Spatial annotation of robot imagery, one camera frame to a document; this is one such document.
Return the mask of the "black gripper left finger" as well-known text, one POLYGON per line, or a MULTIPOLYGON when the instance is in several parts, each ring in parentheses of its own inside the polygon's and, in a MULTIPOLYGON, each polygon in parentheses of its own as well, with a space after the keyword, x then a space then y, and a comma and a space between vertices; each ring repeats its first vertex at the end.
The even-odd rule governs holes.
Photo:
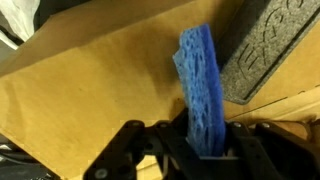
POLYGON ((83 180, 137 180, 137 165, 153 156, 164 180, 196 180, 200 160, 169 121, 126 122, 85 171, 83 180))

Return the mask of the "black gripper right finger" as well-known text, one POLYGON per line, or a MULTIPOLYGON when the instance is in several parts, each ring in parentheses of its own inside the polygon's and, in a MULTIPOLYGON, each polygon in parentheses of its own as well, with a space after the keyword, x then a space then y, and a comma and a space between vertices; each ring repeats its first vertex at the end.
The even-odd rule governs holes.
POLYGON ((249 128, 234 121, 226 131, 248 180, 320 180, 320 149, 307 140, 271 122, 249 128))

